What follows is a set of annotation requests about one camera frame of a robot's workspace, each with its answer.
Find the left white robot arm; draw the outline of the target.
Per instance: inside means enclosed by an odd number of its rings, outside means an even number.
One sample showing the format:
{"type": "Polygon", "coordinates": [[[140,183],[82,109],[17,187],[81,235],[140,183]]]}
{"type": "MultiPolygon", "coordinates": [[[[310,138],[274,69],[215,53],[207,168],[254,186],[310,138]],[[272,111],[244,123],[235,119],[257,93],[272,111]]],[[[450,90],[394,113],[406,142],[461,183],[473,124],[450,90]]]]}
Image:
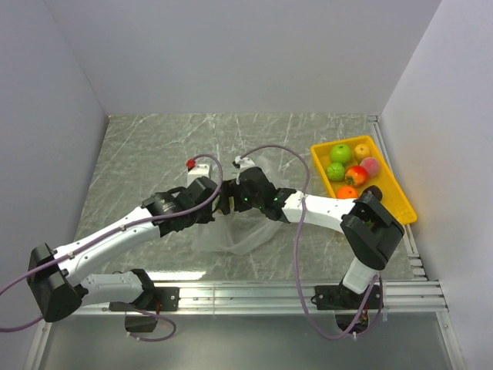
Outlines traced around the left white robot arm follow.
{"type": "Polygon", "coordinates": [[[71,244],[35,247],[27,283],[47,322],[61,321],[80,307],[122,302],[146,310],[155,301],[154,283],[143,269],[123,274],[96,270],[134,247],[213,220],[220,186],[201,176],[187,187],[158,192],[122,219],[71,244]]]}

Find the red fruit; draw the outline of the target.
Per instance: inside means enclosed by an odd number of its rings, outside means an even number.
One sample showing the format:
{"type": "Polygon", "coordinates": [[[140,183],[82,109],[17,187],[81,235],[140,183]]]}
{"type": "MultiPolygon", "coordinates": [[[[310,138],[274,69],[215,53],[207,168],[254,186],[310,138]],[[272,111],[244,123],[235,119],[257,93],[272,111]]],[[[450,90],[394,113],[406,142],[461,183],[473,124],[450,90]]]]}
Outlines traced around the red fruit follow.
{"type": "Polygon", "coordinates": [[[368,180],[369,174],[362,166],[351,166],[344,174],[344,182],[351,187],[361,187],[368,180]]]}

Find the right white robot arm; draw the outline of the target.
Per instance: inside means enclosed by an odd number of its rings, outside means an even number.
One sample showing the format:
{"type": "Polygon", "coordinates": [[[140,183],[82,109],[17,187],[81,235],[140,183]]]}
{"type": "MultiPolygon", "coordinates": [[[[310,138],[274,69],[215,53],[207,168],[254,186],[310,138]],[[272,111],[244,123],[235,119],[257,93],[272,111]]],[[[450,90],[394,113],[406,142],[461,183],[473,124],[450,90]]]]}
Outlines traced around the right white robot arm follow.
{"type": "Polygon", "coordinates": [[[223,214],[257,209],[269,220],[307,223],[342,233],[354,253],[339,289],[340,301],[349,308],[365,300],[367,286],[386,268],[404,236],[402,225],[370,193],[342,200],[308,195],[275,187],[258,166],[224,181],[217,207],[223,214]]]}

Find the dark purple fruit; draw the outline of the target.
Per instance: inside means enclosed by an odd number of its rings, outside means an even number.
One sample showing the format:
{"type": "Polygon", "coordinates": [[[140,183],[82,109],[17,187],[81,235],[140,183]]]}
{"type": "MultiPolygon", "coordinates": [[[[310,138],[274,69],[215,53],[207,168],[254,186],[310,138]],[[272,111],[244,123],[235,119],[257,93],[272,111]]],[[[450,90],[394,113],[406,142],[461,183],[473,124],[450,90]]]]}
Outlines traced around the dark purple fruit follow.
{"type": "Polygon", "coordinates": [[[375,185],[369,186],[368,188],[366,188],[364,190],[364,192],[370,193],[373,197],[375,197],[379,201],[382,201],[382,199],[383,199],[383,192],[381,191],[381,189],[378,186],[375,186],[375,185]]]}

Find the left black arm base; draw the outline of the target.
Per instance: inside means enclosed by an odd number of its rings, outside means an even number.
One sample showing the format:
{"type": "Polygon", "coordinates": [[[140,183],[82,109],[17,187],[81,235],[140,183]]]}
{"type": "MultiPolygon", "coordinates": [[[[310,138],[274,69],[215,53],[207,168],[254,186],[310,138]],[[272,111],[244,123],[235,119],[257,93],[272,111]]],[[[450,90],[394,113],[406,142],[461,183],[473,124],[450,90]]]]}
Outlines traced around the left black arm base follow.
{"type": "Polygon", "coordinates": [[[178,310],[179,292],[178,287],[154,288],[132,304],[110,302],[109,310],[125,314],[124,327],[129,337],[144,342],[165,341],[175,335],[177,326],[163,314],[178,310]],[[150,335],[157,333],[158,324],[164,324],[164,330],[169,333],[161,338],[151,338],[150,335]]]}

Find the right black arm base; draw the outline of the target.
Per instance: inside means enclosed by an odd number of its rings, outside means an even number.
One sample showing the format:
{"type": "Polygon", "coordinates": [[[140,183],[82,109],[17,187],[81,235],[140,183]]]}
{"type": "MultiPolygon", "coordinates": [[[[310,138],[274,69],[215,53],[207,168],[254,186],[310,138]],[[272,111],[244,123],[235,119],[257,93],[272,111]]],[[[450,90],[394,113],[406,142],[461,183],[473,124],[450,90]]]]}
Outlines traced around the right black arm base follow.
{"type": "MultiPolygon", "coordinates": [[[[342,284],[317,285],[314,288],[315,295],[310,299],[318,311],[335,311],[335,322],[337,327],[344,331],[352,322],[353,314],[341,314],[341,311],[357,311],[364,301],[364,293],[356,294],[345,288],[342,284]]],[[[370,294],[364,303],[363,310],[353,326],[350,334],[362,335],[372,328],[384,306],[384,292],[381,285],[374,284],[370,289],[370,294]]]]}

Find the green fruit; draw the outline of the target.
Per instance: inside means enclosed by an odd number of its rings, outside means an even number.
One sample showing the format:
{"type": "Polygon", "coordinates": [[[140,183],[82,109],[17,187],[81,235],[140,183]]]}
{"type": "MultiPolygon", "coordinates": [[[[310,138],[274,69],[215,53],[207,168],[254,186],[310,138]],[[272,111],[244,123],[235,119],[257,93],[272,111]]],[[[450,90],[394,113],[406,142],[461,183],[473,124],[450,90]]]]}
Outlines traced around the green fruit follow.
{"type": "Polygon", "coordinates": [[[345,177],[345,167],[342,163],[331,163],[326,168],[326,175],[329,181],[341,182],[345,177]]]}

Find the clear plastic bag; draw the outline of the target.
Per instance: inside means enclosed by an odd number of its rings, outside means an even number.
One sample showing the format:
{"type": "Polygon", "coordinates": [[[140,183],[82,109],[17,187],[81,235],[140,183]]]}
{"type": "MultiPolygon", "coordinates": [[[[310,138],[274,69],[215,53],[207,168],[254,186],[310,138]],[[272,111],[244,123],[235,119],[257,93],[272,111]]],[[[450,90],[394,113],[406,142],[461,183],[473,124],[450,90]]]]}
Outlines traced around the clear plastic bag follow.
{"type": "MultiPolygon", "coordinates": [[[[280,229],[286,220],[280,208],[283,201],[294,192],[289,188],[289,181],[282,179],[277,171],[273,169],[270,161],[259,157],[255,167],[260,167],[266,174],[267,179],[277,189],[277,195],[269,206],[268,214],[261,213],[258,209],[250,209],[244,212],[234,211],[223,215],[219,211],[219,196],[213,201],[214,221],[208,224],[199,224],[192,243],[195,252],[229,252],[243,255],[269,241],[280,229]]],[[[236,180],[236,168],[231,172],[231,178],[225,180],[236,180]]]]}

